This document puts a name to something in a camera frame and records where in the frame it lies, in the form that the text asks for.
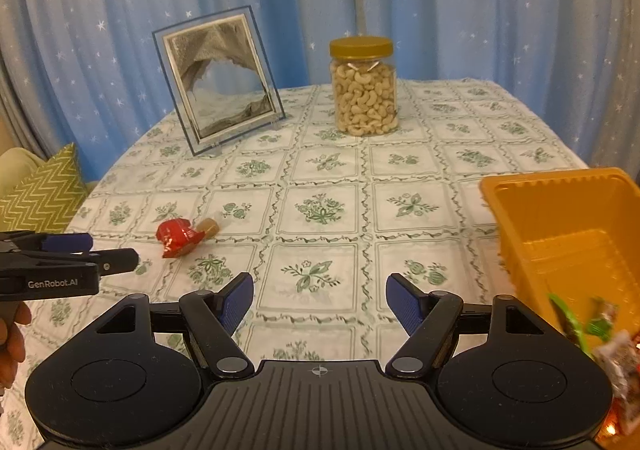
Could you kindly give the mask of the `left hand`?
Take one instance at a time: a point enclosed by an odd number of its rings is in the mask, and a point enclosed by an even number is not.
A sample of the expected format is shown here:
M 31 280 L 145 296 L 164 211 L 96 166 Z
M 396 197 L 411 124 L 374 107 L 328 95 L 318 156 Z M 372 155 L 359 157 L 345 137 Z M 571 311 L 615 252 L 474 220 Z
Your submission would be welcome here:
M 17 367 L 26 358 L 25 341 L 20 326 L 32 323 L 32 312 L 24 302 L 17 305 L 14 321 L 10 326 L 1 321 L 1 354 L 0 378 L 1 386 L 11 388 L 17 372 Z

